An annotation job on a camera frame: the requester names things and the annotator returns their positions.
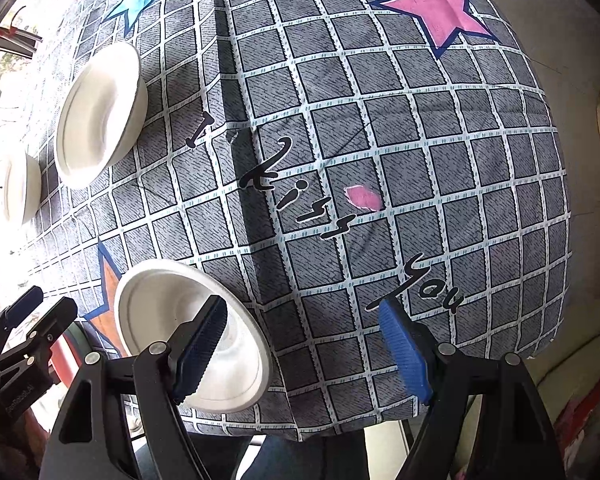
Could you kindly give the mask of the white paper bowl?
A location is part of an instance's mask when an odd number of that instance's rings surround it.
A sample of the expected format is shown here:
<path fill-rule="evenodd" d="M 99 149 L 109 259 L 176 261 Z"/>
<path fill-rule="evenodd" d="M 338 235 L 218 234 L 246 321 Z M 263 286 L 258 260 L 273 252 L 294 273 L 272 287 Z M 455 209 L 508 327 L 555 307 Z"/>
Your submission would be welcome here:
<path fill-rule="evenodd" d="M 73 81 L 54 140 L 55 164 L 68 188 L 87 188 L 131 151 L 146 119 L 148 91 L 140 55 L 126 42 L 104 47 Z"/>
<path fill-rule="evenodd" d="M 122 276 L 114 318 L 130 356 L 166 345 L 166 382 L 176 404 L 235 413 L 268 388 L 272 364 L 263 333 L 207 273 L 172 260 L 141 262 Z"/>
<path fill-rule="evenodd" d="M 10 160 L 3 186 L 4 208 L 14 226 L 29 222 L 41 201 L 42 176 L 38 161 L 24 151 Z"/>

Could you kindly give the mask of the pink square plate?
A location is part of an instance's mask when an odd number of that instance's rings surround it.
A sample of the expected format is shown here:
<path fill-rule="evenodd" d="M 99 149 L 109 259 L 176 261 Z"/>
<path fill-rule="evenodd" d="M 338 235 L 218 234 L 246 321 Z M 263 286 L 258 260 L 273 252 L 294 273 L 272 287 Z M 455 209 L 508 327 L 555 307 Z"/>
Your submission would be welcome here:
<path fill-rule="evenodd" d="M 60 382 L 69 389 L 78 374 L 83 358 L 76 341 L 67 335 L 61 335 L 50 347 L 50 362 Z"/>

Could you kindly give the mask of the grey checked tablecloth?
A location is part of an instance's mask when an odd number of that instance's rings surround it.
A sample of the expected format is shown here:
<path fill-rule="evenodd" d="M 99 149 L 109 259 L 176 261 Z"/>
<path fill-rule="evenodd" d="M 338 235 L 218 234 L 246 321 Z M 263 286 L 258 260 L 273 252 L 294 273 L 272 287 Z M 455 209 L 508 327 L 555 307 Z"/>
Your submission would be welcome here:
<path fill-rule="evenodd" d="M 224 285 L 268 343 L 262 399 L 184 411 L 202 434 L 294 440 L 417 413 L 378 328 L 398 298 L 470 356 L 534 356 L 568 288 L 566 168 L 493 0 L 78 0 L 35 55 L 24 131 L 42 200 L 22 255 L 123 356 L 122 276 L 152 259 Z M 140 55 L 140 136 L 87 188 L 54 156 L 84 65 Z"/>

